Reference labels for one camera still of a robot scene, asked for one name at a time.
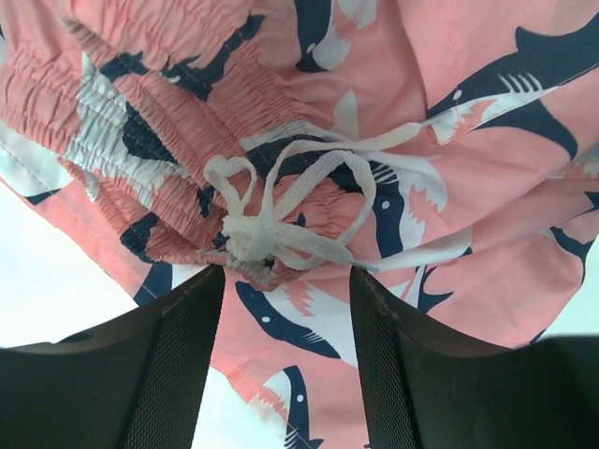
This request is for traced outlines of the pink shark print shorts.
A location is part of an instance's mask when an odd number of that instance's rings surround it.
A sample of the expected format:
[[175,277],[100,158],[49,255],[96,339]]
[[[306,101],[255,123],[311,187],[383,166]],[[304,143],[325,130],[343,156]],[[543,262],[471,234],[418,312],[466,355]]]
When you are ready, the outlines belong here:
[[222,447],[364,448],[351,268],[507,347],[583,284],[598,5],[5,1],[1,180],[138,304],[225,269]]

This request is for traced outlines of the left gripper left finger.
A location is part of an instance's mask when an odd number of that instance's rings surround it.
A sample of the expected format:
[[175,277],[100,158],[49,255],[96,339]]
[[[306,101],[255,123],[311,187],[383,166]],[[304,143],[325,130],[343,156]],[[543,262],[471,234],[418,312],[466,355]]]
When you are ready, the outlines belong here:
[[188,448],[221,314],[225,273],[56,343],[1,352],[5,448]]

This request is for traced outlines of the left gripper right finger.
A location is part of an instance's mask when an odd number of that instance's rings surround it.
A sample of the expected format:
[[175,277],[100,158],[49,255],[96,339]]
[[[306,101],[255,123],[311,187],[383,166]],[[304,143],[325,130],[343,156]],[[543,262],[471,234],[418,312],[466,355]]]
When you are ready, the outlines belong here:
[[594,448],[598,339],[507,349],[446,326],[350,274],[358,372],[373,448]]

